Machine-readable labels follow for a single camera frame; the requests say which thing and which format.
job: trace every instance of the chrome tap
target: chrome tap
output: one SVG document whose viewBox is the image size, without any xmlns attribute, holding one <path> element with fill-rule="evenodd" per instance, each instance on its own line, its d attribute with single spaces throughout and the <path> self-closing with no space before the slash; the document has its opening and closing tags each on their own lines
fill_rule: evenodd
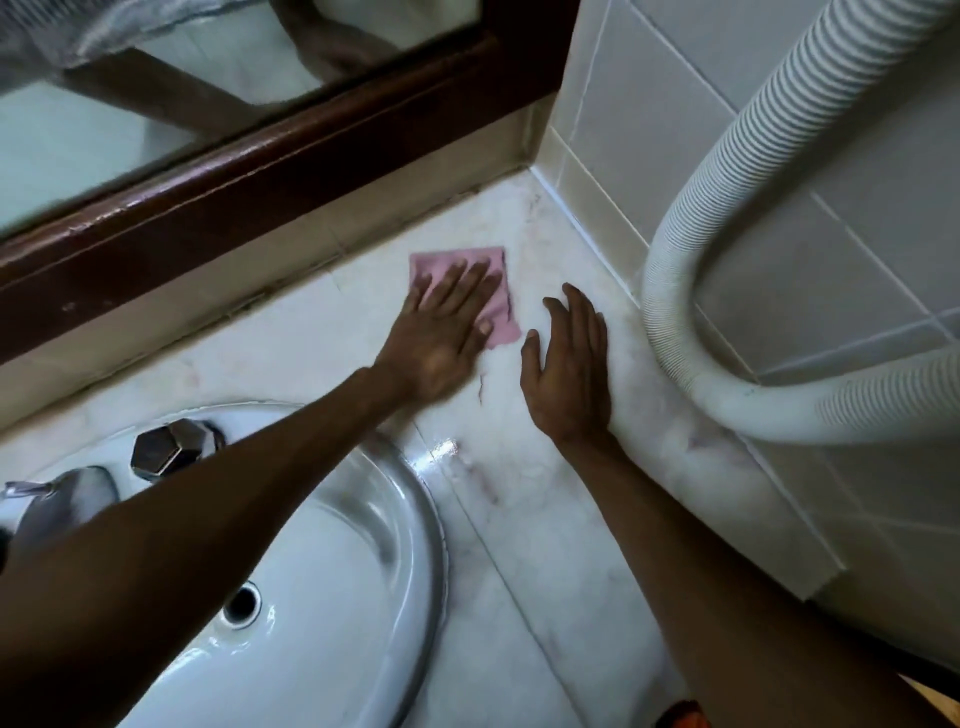
<svg viewBox="0 0 960 728">
<path fill-rule="evenodd" d="M 120 497 L 110 473 L 104 468 L 77 468 L 47 483 L 7 483 L 0 498 L 31 497 L 13 532 L 10 559 L 52 543 L 86 523 Z"/>
</svg>

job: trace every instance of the tiled wall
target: tiled wall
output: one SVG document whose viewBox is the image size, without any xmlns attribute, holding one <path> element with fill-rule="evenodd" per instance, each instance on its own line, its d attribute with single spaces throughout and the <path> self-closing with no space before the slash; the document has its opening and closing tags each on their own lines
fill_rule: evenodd
<svg viewBox="0 0 960 728">
<path fill-rule="evenodd" d="M 537 169 L 635 298 L 646 241 L 823 0 L 582 0 Z M 960 24 L 756 206 L 698 303 L 776 384 L 960 335 Z M 831 611 L 960 668 L 960 440 L 755 444 L 849 571 Z"/>
</svg>

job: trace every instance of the stain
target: stain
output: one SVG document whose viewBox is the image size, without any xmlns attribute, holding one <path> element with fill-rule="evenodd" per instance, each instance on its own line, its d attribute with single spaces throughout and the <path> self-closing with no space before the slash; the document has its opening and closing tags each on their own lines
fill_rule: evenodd
<svg viewBox="0 0 960 728">
<path fill-rule="evenodd" d="M 482 473 L 473 472 L 472 474 L 483 497 L 490 502 L 490 505 L 499 505 L 500 494 L 496 492 L 493 484 Z"/>
</svg>

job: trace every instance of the sink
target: sink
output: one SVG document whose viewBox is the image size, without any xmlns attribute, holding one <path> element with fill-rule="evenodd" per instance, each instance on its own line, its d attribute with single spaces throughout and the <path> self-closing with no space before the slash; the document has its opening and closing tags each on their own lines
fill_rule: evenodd
<svg viewBox="0 0 960 728">
<path fill-rule="evenodd" d="M 34 480 L 86 465 L 120 498 L 151 485 L 130 469 L 140 432 L 180 417 L 228 443 L 296 409 L 226 404 L 172 413 L 69 455 Z M 25 508 L 0 502 L 0 525 Z M 399 725 L 426 672 L 446 598 L 443 530 L 426 487 L 379 435 L 294 513 L 225 609 L 153 683 L 123 728 Z M 144 615 L 144 629 L 162 614 Z"/>
</svg>

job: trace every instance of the faucet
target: faucet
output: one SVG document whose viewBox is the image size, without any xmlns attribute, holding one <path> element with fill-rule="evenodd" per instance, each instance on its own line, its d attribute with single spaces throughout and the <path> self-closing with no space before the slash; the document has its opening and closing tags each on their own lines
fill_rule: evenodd
<svg viewBox="0 0 960 728">
<path fill-rule="evenodd" d="M 156 483 L 224 444 L 223 434 L 210 423 L 176 420 L 137 435 L 131 471 Z M 110 473 L 98 466 L 77 468 L 47 483 L 15 481 L 0 489 L 0 501 L 22 497 L 33 500 L 16 530 L 12 534 L 0 530 L 0 570 L 5 562 L 55 541 L 120 499 Z"/>
<path fill-rule="evenodd" d="M 96 466 L 67 471 L 46 483 L 9 482 L 0 498 L 31 497 L 12 536 L 6 561 L 46 546 L 120 499 L 113 478 Z"/>
</svg>

